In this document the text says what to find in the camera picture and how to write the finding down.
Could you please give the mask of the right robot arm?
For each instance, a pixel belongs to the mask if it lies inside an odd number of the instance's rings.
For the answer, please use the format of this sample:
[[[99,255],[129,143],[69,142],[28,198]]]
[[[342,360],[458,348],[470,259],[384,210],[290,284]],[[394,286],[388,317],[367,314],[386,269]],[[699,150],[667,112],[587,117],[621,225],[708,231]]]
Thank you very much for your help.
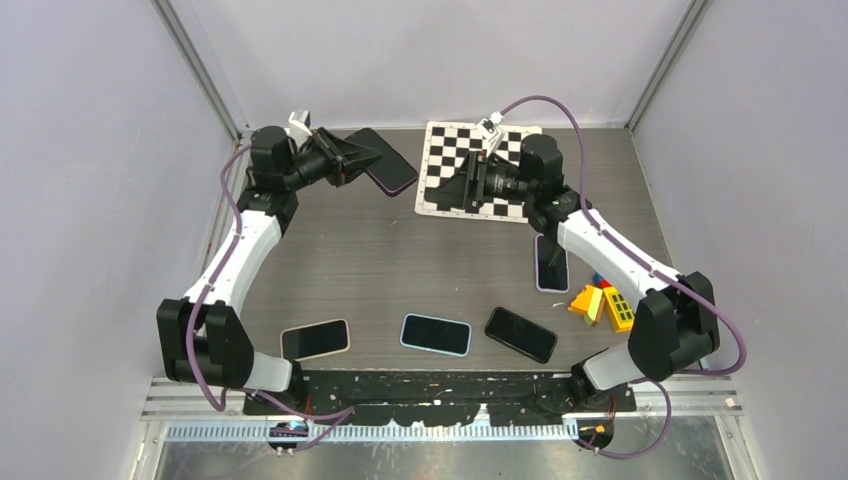
[[[532,134],[519,162],[471,151],[456,173],[426,193],[428,201],[465,208],[492,199],[519,201],[531,227],[578,256],[617,288],[634,308],[628,340],[571,369],[571,397],[596,410],[611,388],[646,378],[661,382],[713,353],[720,345],[711,282],[682,275],[617,236],[578,191],[565,183],[556,140]]]

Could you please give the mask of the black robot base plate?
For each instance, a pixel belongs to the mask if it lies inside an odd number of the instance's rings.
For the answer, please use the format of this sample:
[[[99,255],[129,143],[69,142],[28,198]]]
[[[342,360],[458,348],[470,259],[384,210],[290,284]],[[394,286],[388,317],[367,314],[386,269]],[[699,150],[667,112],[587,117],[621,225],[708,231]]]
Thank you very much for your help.
[[[466,426],[485,412],[493,426],[554,425],[570,413],[630,413],[631,388],[619,385],[581,398],[570,376],[527,371],[306,370],[292,389],[268,398],[246,392],[246,415],[281,415],[289,409],[331,424],[346,409],[356,426]]]

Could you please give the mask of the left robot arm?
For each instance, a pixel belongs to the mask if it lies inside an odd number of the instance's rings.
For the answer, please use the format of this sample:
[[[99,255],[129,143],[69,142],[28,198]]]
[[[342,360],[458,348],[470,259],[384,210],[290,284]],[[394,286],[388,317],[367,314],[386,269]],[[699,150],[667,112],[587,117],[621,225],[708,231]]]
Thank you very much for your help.
[[[257,351],[241,320],[246,295],[262,263],[279,243],[299,205],[300,190],[319,181],[344,186],[383,155],[377,147],[339,138],[324,128],[297,139],[288,129],[253,132],[235,157],[248,155],[251,184],[234,196],[227,239],[185,294],[165,299],[156,312],[166,376],[177,382],[268,391],[280,412],[298,412],[307,398],[289,360]]]

